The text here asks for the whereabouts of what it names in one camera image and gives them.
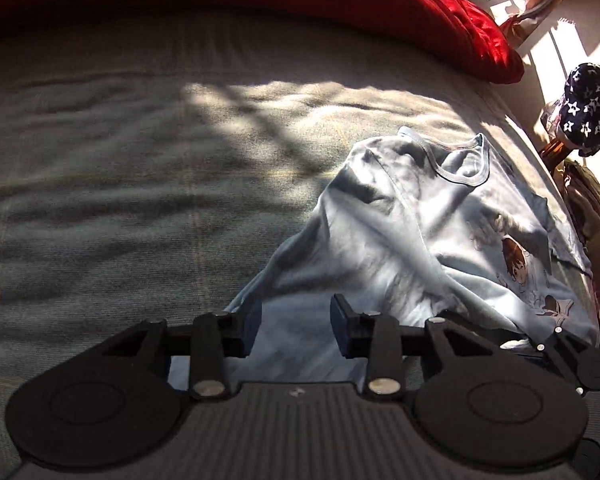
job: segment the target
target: bed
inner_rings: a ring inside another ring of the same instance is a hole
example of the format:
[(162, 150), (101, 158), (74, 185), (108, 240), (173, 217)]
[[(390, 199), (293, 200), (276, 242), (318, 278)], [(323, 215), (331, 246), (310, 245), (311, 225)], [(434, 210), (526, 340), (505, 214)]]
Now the bed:
[[(352, 145), (400, 126), (484, 133), (569, 221), (491, 85), (401, 41), (210, 9), (0, 38), (0, 479), (19, 384), (146, 317), (227, 306)], [(596, 319), (590, 279), (554, 273)]]

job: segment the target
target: navy star-print cap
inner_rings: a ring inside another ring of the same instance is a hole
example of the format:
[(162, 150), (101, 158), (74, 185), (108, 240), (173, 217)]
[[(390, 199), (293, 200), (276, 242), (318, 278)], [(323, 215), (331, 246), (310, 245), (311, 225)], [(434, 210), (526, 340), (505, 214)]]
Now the navy star-print cap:
[(560, 128), (580, 148), (580, 156), (600, 149), (600, 65), (583, 63), (564, 84)]

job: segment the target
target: metal screw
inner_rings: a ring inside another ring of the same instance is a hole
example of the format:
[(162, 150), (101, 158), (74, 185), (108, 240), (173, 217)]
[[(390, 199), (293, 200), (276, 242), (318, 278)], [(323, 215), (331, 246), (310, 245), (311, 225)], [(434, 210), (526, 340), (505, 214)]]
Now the metal screw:
[(193, 385), (193, 391), (200, 397), (217, 397), (224, 393), (224, 384), (216, 380), (198, 381)]
[(293, 390), (291, 390), (289, 392), (289, 395), (292, 397), (295, 397), (296, 399), (298, 397), (300, 397), (301, 395), (304, 395), (306, 393), (306, 391), (304, 391), (300, 386), (298, 386), (297, 388), (294, 388)]
[(400, 383), (389, 378), (380, 378), (369, 381), (369, 389), (378, 395), (391, 395), (400, 390)]

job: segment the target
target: cartoon print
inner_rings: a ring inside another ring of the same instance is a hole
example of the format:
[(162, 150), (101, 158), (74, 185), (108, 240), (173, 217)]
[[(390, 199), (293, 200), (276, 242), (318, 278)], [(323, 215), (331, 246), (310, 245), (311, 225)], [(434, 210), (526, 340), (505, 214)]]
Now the cartoon print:
[(556, 300), (553, 296), (547, 296), (544, 298), (544, 311), (539, 316), (553, 317), (555, 325), (562, 326), (572, 306), (573, 300)]
[(520, 228), (512, 216), (506, 213), (490, 213), (484, 212), (479, 222), (470, 223), (470, 238), (476, 251), (480, 251), (484, 246), (496, 245), (508, 231)]
[(546, 271), (508, 235), (502, 239), (502, 257), (507, 273), (504, 276), (496, 273), (500, 285), (508, 288), (529, 306), (542, 309), (544, 296), (539, 291), (539, 282), (547, 281)]
[(522, 252), (522, 247), (513, 238), (503, 238), (502, 254), (511, 277), (519, 285), (525, 286), (526, 279), (528, 278), (528, 269), (526, 268), (526, 258)]

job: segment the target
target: white star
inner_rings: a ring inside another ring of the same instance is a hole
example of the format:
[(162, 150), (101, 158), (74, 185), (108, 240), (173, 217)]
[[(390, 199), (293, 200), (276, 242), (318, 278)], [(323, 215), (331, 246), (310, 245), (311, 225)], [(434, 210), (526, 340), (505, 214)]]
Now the white star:
[(579, 112), (580, 109), (578, 108), (578, 102), (574, 101), (573, 103), (570, 103), (567, 101), (567, 106), (569, 107), (569, 111), (567, 113), (569, 114), (573, 114), (573, 116), (575, 117), (576, 112)]

